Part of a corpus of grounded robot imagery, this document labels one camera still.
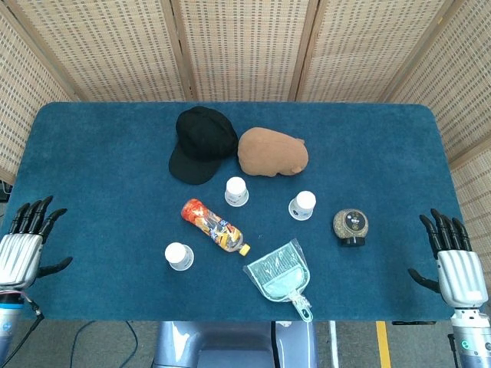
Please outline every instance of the cap brim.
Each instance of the cap brim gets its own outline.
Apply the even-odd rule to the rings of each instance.
[[[186,156],[180,144],[172,152],[169,160],[170,173],[179,180],[193,185],[210,180],[220,167],[221,160],[200,162]]]

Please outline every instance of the robotic hand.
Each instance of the robotic hand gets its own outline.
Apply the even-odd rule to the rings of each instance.
[[[67,211],[67,209],[57,209],[44,220],[44,214],[52,199],[53,197],[49,196],[32,205],[25,203],[17,211],[8,234],[0,241],[0,365],[2,367],[10,361],[31,332],[44,319],[41,309],[28,297],[24,289],[31,286],[36,278],[43,278],[64,270],[73,259],[67,257],[59,264],[39,267],[41,251],[53,229],[54,222]],[[31,305],[37,318],[24,339],[7,358],[25,300]]]
[[[413,268],[408,270],[409,274],[419,285],[441,294],[455,309],[451,322],[462,366],[491,368],[489,318],[479,312],[488,301],[479,257],[472,251],[467,230],[458,219],[450,221],[436,209],[431,209],[431,215],[436,227],[425,215],[420,220],[437,260],[438,282],[422,277]]]

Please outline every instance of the black cap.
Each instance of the black cap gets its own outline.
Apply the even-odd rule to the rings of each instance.
[[[343,238],[341,243],[348,247],[365,245],[365,238],[362,238],[361,236],[351,236],[350,238]]]
[[[188,184],[203,184],[218,170],[222,159],[237,153],[239,138],[222,113],[203,106],[177,118],[178,142],[169,160],[169,171]]]

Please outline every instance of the plastic bottle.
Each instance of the plastic bottle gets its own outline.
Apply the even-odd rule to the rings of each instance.
[[[190,199],[181,210],[181,216],[200,228],[225,251],[239,251],[241,255],[247,255],[251,249],[244,243],[240,230],[215,215],[198,199]]]

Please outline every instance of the white cup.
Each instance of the white cup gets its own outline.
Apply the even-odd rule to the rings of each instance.
[[[178,242],[167,245],[165,256],[170,267],[176,271],[187,270],[194,261],[194,253],[191,248]]]
[[[246,188],[246,182],[243,178],[233,176],[227,180],[225,200],[232,207],[240,207],[247,203],[249,200],[249,191]]]
[[[314,211],[315,195],[308,190],[304,190],[297,194],[288,205],[288,211],[292,218],[299,221],[308,220]]]

